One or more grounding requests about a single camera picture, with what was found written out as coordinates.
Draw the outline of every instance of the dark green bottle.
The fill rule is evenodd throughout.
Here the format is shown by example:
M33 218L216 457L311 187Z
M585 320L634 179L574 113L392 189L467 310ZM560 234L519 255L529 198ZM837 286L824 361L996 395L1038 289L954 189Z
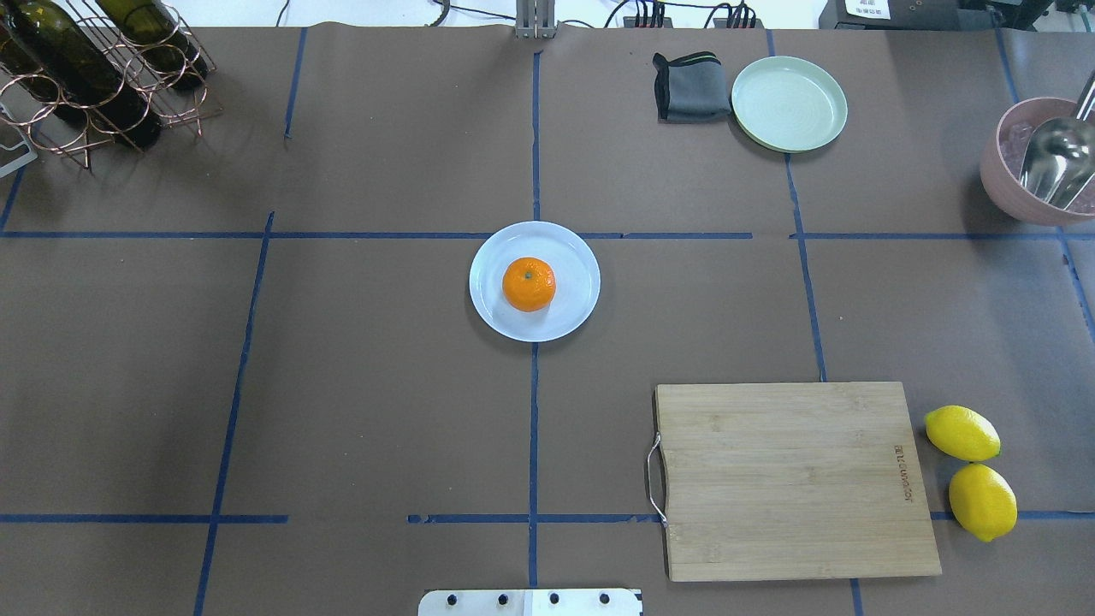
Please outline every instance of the dark green bottle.
M160 118L64 9L50 0L0 3L8 9L4 26L12 38L65 90L68 98L79 105L99 105L99 113L124 130L124 136L114 136L115 141L132 141L142 149L155 142L162 128Z
M201 78L209 74L205 59L198 55L186 35L178 31L178 24L160 0L95 0L95 3L118 26L122 34L137 45L171 45L178 49L150 47L142 51L141 56L153 69L173 75L182 70L185 61L181 54L186 54ZM187 91L198 85L201 85L201 79L187 71L171 86Z
M27 56L26 51L19 46L19 43L12 40L8 30L3 27L5 14L7 11L0 5L0 66L3 67L4 72L12 77L38 72L42 70L38 62ZM23 79L19 84L39 103L53 104L57 102L57 86L47 79ZM88 114L65 103L60 103L54 108L54 115L77 130L82 130L88 123Z

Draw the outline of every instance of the pink bowl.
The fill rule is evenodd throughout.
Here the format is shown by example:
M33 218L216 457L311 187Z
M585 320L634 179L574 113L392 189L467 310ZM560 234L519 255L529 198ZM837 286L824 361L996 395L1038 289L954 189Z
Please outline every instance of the pink bowl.
M1067 98L1028 98L1013 105L1000 118L995 133L981 153L981 183L996 207L1025 222L1050 226L1095 220L1095 182L1065 211L1034 196L1018 181L1022 152L1030 131L1047 119L1072 114L1075 105L1075 101Z

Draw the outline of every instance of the light green plate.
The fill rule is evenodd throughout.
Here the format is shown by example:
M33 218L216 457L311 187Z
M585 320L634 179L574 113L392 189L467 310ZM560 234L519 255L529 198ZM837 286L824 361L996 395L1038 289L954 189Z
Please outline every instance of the light green plate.
M848 98L831 74L802 58L761 58L738 73L730 91L734 116L758 143L804 152L837 138Z

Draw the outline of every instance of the ladle handle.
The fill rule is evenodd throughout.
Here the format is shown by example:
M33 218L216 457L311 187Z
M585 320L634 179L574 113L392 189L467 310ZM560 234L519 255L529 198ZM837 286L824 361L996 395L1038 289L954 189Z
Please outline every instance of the ladle handle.
M1095 106L1095 71L1092 71L1092 75L1087 78L1087 84L1084 85L1084 90L1080 94L1080 101L1076 103L1076 108L1072 113L1072 116L1080 119L1087 119L1087 114L1092 112L1092 106Z

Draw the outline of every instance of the folded gray cloth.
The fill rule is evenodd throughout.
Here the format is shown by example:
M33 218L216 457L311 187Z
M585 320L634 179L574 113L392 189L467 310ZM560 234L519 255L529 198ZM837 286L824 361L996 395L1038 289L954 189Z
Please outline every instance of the folded gray cloth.
M730 115L726 72L715 54L698 51L671 61L655 54L654 66L658 68L654 96L659 118L670 123L698 123Z

